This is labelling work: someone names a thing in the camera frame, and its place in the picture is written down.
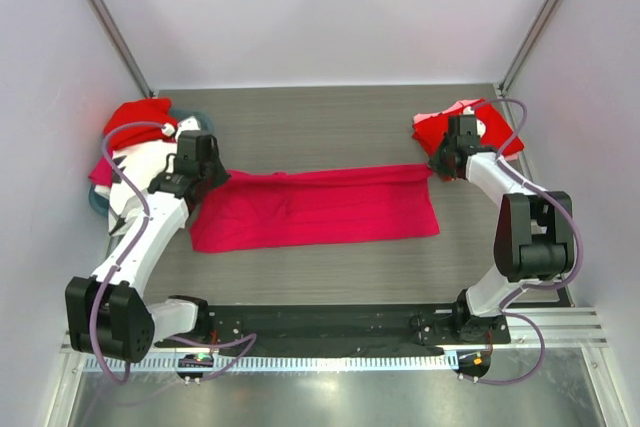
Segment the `magenta pink t shirt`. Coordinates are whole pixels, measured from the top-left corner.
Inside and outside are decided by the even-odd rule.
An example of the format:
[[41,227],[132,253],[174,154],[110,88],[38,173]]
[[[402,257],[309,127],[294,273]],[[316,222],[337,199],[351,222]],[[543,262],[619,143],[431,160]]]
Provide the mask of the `magenta pink t shirt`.
[[306,173],[234,171],[190,228],[196,252],[347,244],[436,236],[422,164]]

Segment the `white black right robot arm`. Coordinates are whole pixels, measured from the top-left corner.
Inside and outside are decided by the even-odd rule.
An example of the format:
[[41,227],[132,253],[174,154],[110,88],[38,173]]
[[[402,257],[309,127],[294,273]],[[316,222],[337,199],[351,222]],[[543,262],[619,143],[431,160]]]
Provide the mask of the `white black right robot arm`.
[[430,160],[442,178],[463,179],[499,208],[494,264],[453,304],[451,335],[479,343],[503,325],[503,311],[529,290],[556,290],[576,262],[572,201],[562,191],[530,183],[491,146],[481,143],[477,119],[448,119],[447,131]]

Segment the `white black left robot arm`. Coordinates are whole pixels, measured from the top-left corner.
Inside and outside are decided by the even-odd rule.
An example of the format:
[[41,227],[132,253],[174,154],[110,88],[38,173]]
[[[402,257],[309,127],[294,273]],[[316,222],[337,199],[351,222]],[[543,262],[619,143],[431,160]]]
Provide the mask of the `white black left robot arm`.
[[117,247],[89,277],[74,277],[66,286],[74,350],[93,355],[106,369],[110,359],[139,363],[155,343],[173,336],[193,347],[210,339],[206,301],[178,295],[148,305],[143,294],[170,240],[205,196],[229,178],[212,133],[195,130],[179,137],[176,153],[142,195],[142,211]]

